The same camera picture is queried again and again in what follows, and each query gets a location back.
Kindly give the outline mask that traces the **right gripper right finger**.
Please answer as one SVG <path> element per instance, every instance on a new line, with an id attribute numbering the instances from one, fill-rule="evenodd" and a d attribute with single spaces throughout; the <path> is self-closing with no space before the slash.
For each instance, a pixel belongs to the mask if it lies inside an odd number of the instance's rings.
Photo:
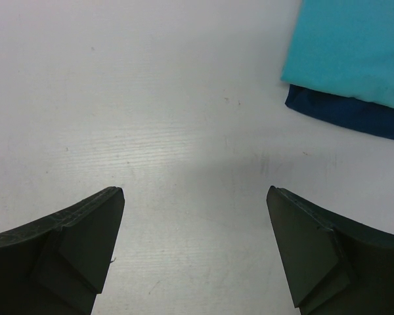
<path id="1" fill-rule="evenodd" d="M 267 207 L 301 314 L 394 314 L 394 235 L 270 187 Z"/>

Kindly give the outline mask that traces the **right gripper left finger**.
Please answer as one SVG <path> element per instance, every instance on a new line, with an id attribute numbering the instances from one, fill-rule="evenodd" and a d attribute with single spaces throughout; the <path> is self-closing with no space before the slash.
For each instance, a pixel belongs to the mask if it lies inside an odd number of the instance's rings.
<path id="1" fill-rule="evenodd" d="M 124 205 L 123 190 L 111 186 L 0 233 L 0 314 L 90 314 Z"/>

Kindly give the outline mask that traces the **dark blue folded t-shirt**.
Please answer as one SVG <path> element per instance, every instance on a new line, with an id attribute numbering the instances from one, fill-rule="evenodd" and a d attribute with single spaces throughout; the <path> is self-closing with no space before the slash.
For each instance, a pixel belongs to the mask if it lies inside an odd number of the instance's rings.
<path id="1" fill-rule="evenodd" d="M 393 108 L 296 85 L 289 86 L 285 105 L 339 127 L 394 140 Z"/>

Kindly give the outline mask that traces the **turquoise folded t-shirt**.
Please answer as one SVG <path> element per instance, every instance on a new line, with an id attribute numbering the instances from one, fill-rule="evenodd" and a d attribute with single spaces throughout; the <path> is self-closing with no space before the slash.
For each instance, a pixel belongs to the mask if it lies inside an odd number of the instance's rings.
<path id="1" fill-rule="evenodd" d="M 394 108 L 394 1 L 302 1 L 282 80 Z"/>

